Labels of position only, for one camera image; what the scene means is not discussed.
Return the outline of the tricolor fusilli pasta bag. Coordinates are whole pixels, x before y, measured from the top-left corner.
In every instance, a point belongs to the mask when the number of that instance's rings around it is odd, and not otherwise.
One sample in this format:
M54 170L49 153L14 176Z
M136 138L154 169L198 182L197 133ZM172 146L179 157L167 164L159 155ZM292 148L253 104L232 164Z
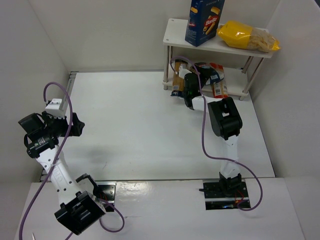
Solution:
M219 83L225 78L224 68L220 64L197 62L194 65L199 72L202 87Z

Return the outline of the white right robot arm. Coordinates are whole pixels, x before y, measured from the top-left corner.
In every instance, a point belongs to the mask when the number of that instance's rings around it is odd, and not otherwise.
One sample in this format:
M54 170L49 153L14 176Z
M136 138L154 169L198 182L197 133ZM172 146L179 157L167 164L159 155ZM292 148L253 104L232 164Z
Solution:
M243 122L238 109L232 97L202 96L196 73L187 70L178 75L184 79L182 95L185 105L191 110L208 113L213 133L223 140L224 155L220 165L218 189L224 196L231 196L242 182L237 161L238 136Z

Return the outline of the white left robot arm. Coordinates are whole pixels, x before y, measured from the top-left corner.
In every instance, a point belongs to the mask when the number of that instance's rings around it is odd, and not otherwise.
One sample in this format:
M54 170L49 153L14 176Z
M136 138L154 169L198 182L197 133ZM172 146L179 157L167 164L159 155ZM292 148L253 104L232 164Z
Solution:
M65 116L58 118L46 111L32 113L18 123L26 132L27 154L42 165L58 194L60 208L55 218L73 234L80 235L106 213L99 201L105 195L90 175L71 176L59 138L79 137L85 124L76 113L69 125Z

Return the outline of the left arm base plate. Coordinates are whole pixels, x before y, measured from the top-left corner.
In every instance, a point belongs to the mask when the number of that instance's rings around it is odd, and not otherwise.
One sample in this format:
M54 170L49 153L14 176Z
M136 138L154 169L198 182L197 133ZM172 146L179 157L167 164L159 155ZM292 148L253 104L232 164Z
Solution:
M97 189L93 191L93 194L99 198L107 201L111 205L115 205L116 196L116 182L115 181L98 181Z

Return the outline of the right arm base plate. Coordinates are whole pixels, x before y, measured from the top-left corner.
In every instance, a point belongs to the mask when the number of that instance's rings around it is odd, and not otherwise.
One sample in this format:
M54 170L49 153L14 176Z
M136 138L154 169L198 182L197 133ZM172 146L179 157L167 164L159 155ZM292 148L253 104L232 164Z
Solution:
M218 181L204 181L199 189L204 194L206 210L250 209L250 199L247 185L244 181L235 189L223 193Z

